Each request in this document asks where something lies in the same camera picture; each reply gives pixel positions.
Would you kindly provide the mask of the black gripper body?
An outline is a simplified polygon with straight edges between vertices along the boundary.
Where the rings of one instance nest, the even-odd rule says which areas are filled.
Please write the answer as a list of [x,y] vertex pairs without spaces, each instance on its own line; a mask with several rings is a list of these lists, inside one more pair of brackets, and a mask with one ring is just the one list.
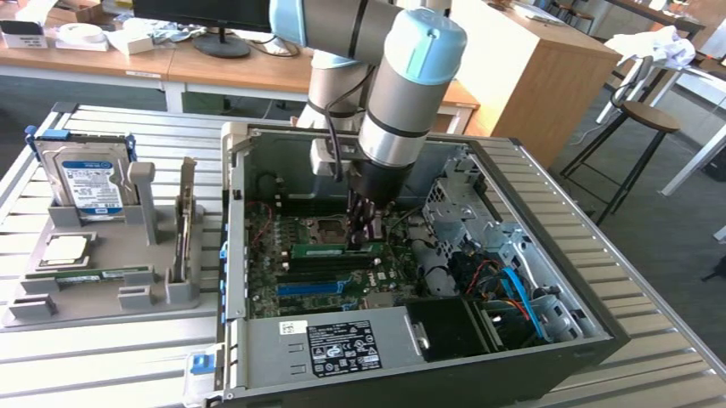
[[373,161],[352,162],[352,191],[376,206],[388,205],[398,196],[413,165],[385,167]]

